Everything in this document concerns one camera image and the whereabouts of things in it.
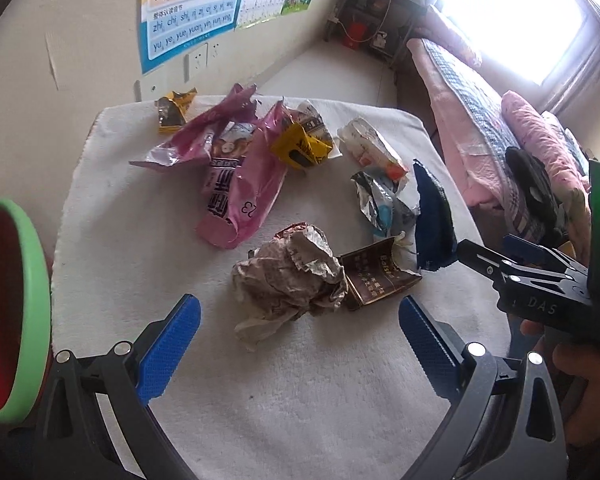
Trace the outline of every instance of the pink pillow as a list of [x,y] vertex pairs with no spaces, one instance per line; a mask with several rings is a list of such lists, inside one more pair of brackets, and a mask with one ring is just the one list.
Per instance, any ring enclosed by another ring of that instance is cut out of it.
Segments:
[[520,146],[544,164],[552,191],[564,204],[569,238],[577,259],[589,265],[591,212],[571,153],[540,114],[511,90],[502,96],[502,115]]
[[560,139],[568,152],[571,153],[573,161],[576,163],[576,169],[580,173],[580,179],[584,186],[584,191],[589,192],[591,184],[589,182],[589,161],[582,152],[580,144],[573,136],[571,131],[567,128],[563,128],[558,118],[551,112],[544,111],[541,117],[546,121],[549,127],[554,131],[555,135]]
[[448,50],[465,65],[480,68],[482,56],[466,36],[433,5],[420,19],[416,33]]

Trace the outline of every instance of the bed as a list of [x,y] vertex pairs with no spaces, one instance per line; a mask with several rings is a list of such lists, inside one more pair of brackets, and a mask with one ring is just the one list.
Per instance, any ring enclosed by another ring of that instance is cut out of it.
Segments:
[[[427,30],[424,34],[431,36]],[[485,245],[498,250],[502,236],[507,233],[533,242],[546,240],[545,224],[529,211],[525,194],[507,165],[507,148],[529,151],[529,146],[521,146],[520,139],[531,138],[537,144],[542,136],[554,136],[555,139],[549,140],[556,140],[560,156],[569,159],[566,161],[569,172],[573,174],[577,168],[584,191],[588,190],[586,158],[573,135],[550,113],[540,117],[516,94],[514,97],[526,109],[511,113],[505,110],[503,98],[472,68],[479,66],[479,54],[463,49],[457,31],[454,38],[456,44],[427,38],[414,38],[407,43],[413,65],[429,95],[438,137],[432,140],[434,144],[438,142],[441,156],[472,211]],[[517,121],[519,113],[526,116]],[[525,130],[530,124],[541,131],[527,135]],[[550,157],[534,154],[547,168],[553,163]]]

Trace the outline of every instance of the black clamp arm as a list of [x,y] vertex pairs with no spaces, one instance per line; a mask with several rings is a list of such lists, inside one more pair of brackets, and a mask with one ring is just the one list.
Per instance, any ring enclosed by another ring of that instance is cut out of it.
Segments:
[[196,480],[136,391],[139,366],[170,320],[189,302],[187,294],[135,342],[121,341],[105,355],[56,354],[42,397],[34,443],[34,474],[40,480],[122,480],[125,470],[102,418],[96,394],[106,394],[129,449],[147,480]]
[[[564,480],[564,430],[551,377],[542,357],[494,357],[462,340],[408,296],[400,326],[435,391],[451,407],[402,480]],[[496,409],[476,445],[492,397]]]
[[600,346],[600,302],[587,288],[588,269],[560,251],[512,235],[505,248],[509,256],[462,240],[458,260],[493,282],[503,312],[559,330],[563,340]]

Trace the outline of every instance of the window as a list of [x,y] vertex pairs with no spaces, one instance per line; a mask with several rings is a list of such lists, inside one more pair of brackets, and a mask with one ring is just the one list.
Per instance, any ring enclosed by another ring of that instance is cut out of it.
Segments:
[[575,0],[443,1],[443,12],[479,49],[538,85],[585,19]]

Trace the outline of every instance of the red container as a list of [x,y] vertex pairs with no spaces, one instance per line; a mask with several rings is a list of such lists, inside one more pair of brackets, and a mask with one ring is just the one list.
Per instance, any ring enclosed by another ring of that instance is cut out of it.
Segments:
[[357,50],[360,47],[360,41],[366,36],[366,25],[360,22],[352,22],[347,29],[347,34],[348,36],[344,37],[342,44],[353,50]]
[[31,220],[0,199],[0,424],[33,410],[50,359],[51,307],[45,255]]

